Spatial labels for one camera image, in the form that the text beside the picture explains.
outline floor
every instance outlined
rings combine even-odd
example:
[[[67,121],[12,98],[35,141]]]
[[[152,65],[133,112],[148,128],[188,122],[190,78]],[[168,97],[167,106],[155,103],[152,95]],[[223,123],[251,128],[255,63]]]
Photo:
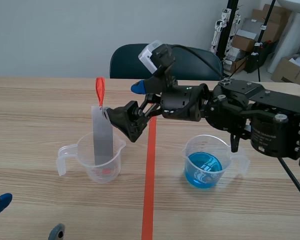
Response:
[[[261,82],[273,82],[271,80],[272,74],[267,72],[267,65],[263,65],[260,68],[260,79]],[[238,80],[246,80],[250,82],[258,82],[258,71],[254,71],[252,73],[247,73],[246,71],[241,71],[239,73],[234,74],[233,78]]]

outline plastic measuring cup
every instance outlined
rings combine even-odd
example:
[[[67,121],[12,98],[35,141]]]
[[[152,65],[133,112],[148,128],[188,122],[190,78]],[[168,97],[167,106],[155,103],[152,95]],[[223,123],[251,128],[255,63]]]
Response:
[[[66,159],[74,158],[84,166],[89,178],[97,183],[114,180],[121,170],[121,150],[126,142],[113,134],[113,158],[106,163],[96,164],[93,132],[83,136],[77,144],[61,147],[58,151],[56,167],[59,176],[66,174]]]
[[[239,160],[241,174],[246,173],[250,164],[243,153],[232,153],[231,146],[211,135],[199,135],[190,139],[182,155],[185,158],[186,179],[202,189],[216,185],[234,159]]]

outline white sink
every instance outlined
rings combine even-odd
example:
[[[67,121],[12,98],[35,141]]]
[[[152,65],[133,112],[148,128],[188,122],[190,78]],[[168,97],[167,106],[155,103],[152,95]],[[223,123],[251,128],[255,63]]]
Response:
[[[280,39],[279,45],[267,69],[274,73],[282,58],[296,54],[300,47],[300,0],[277,0],[278,3],[293,11],[293,20],[284,37]]]
[[[300,0],[277,0],[281,7],[300,13]]]

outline orange tape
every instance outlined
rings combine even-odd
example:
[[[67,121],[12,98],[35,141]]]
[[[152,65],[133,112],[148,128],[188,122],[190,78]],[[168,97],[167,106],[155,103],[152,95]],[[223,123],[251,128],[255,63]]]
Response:
[[[141,240],[153,240],[157,118],[149,123]]]
[[[106,82],[104,77],[100,76],[96,78],[95,91],[99,99],[99,107],[102,107],[102,105],[104,104],[104,97],[106,92]]]

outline white wall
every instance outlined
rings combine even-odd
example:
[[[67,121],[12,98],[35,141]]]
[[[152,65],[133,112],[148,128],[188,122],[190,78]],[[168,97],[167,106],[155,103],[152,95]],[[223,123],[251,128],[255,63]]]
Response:
[[[120,46],[207,49],[228,0],[0,0],[0,76],[109,76]],[[240,0],[249,17],[260,0]]]

